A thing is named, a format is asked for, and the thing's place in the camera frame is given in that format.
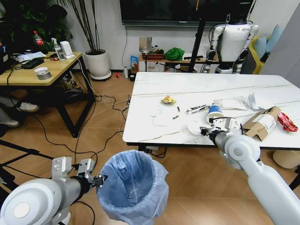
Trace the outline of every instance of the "green cloth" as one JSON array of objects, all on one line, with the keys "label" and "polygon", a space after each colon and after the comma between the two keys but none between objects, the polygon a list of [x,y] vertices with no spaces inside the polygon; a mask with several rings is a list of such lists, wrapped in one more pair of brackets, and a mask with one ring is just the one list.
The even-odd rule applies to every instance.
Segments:
[{"label": "green cloth", "polygon": [[172,48],[165,54],[165,59],[169,61],[182,61],[184,50],[180,48]]}]

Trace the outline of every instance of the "blue trash bag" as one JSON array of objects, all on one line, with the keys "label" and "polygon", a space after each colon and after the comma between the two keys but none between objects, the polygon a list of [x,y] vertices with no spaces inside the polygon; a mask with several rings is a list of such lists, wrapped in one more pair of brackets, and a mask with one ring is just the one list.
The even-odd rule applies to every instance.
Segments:
[{"label": "blue trash bag", "polygon": [[110,219],[130,225],[152,225],[165,210],[168,171],[144,152],[129,150],[111,157],[103,166],[107,175],[98,200]]}]

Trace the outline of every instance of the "spray bottle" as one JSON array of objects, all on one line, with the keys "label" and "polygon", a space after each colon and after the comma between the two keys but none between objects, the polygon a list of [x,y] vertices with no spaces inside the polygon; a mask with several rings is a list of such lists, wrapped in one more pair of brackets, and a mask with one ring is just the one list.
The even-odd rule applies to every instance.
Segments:
[{"label": "spray bottle", "polygon": [[55,49],[55,52],[56,52],[56,54],[57,54],[57,57],[60,59],[60,61],[65,60],[64,55],[63,55],[63,53],[62,53],[62,49],[61,49],[61,47],[57,44],[56,39],[55,39],[55,38],[51,38],[51,40],[52,40],[53,43],[54,43],[54,49]]}]

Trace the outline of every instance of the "marble tabletop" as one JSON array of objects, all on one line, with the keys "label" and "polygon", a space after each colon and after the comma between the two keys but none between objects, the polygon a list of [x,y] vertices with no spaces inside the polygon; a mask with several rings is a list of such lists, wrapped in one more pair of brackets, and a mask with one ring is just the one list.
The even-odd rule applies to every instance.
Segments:
[{"label": "marble tabletop", "polygon": [[[186,115],[186,109],[211,104],[214,99],[247,97],[251,93],[278,106],[300,128],[300,89],[280,76],[139,72],[123,140],[132,145],[152,143],[212,147],[214,144],[208,137],[194,135],[188,130],[188,124],[192,121],[197,121],[200,126],[209,126],[206,121],[208,111]],[[177,103],[161,103],[160,100],[166,95],[176,99]],[[239,118],[242,124],[257,112],[259,110],[248,106],[246,111],[223,110],[224,116]],[[153,117],[157,114],[160,114],[159,120]],[[300,149],[300,132],[288,133],[279,123],[264,141],[259,141],[257,137],[254,140],[265,149]]]}]

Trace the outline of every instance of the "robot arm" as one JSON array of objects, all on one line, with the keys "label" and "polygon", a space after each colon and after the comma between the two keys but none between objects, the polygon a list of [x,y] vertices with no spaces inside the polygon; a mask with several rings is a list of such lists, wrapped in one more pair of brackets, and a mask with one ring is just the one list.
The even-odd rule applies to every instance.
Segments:
[{"label": "robot arm", "polygon": [[217,26],[214,29],[210,41],[210,49],[206,52],[206,62],[203,66],[201,73],[208,74],[210,72],[211,63],[217,52],[218,40],[220,35],[223,33],[224,29],[225,29],[225,25]]},{"label": "robot arm", "polygon": [[69,208],[93,187],[102,187],[106,176],[92,177],[92,159],[82,160],[77,176],[68,177],[71,158],[52,161],[52,179],[34,179],[17,187],[4,201],[0,225],[68,224]]},{"label": "robot arm", "polygon": [[250,25],[250,33],[249,33],[247,41],[246,41],[246,43],[245,43],[245,45],[243,47],[243,51],[240,54],[239,58],[237,59],[237,61],[234,64],[234,67],[233,67],[233,73],[234,74],[240,73],[240,71],[242,69],[243,61],[247,57],[248,52],[249,52],[248,51],[248,47],[249,47],[251,41],[253,40],[253,38],[258,33],[258,31],[259,31],[259,26],[258,25],[256,25],[256,24]]},{"label": "robot arm", "polygon": [[[209,135],[229,165],[245,171],[249,187],[274,224],[300,224],[300,200],[276,170],[259,160],[258,144],[248,136],[232,132],[236,125],[231,120],[234,119],[216,119],[213,128],[202,128],[203,134]],[[224,128],[219,125],[222,123],[232,126]]]}]

